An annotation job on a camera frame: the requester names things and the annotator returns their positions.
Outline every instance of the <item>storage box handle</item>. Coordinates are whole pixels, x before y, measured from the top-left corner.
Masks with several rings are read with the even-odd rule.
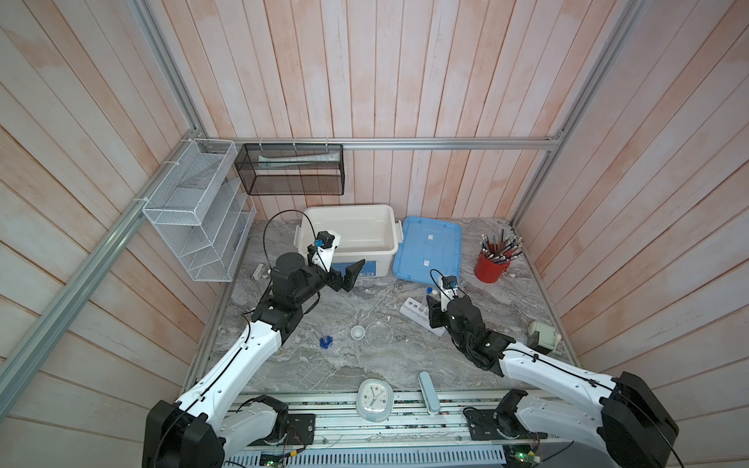
[[[398,243],[401,243],[403,242],[403,223],[398,220],[396,224],[398,224],[398,230],[395,232],[395,235],[398,237]]]

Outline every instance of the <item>blue plastic lid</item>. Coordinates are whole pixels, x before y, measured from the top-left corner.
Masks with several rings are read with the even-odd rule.
[[[409,281],[433,285],[429,271],[460,278],[463,230],[454,222],[409,216],[403,221],[403,242],[392,273]]]

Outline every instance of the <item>gray marble surface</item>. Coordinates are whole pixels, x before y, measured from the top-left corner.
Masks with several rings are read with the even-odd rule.
[[[459,285],[483,314],[490,329],[527,341],[527,327],[533,320],[553,324],[539,285],[524,256],[512,262],[497,283],[487,285],[473,274],[479,240],[484,232],[509,229],[501,219],[459,219],[463,228],[463,256]],[[254,307],[268,280],[252,278],[258,263],[266,263],[262,232],[266,222],[250,231],[246,254],[216,337],[210,365],[236,341],[245,320],[240,316]],[[267,230],[266,244],[271,261],[284,252],[295,251],[294,229],[298,221],[274,220]],[[509,389],[528,385],[476,368],[459,353],[445,333],[437,337],[400,313],[408,297],[423,301],[426,285],[397,279],[392,271],[379,278],[359,278],[347,293],[329,288],[322,291],[318,306],[306,315],[283,347],[267,360],[250,380],[247,392],[353,392],[362,380],[382,378],[394,389],[419,388],[418,374],[428,371],[435,387],[448,389]],[[351,338],[351,327],[367,327],[382,320],[393,330],[390,346],[375,348],[365,340]],[[321,336],[333,337],[329,349],[320,347]],[[555,356],[570,362],[567,351]]]

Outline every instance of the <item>light blue clock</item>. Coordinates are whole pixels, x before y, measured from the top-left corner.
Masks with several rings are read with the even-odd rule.
[[[394,402],[392,387],[380,379],[367,379],[359,386],[357,413],[370,422],[388,419]]]

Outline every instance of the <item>red bucket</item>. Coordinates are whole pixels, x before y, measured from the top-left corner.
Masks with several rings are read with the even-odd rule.
[[[483,253],[480,253],[479,260],[473,268],[473,273],[476,274],[476,278],[484,283],[495,283],[508,268],[510,268],[510,262],[500,265],[493,264],[486,259]]]

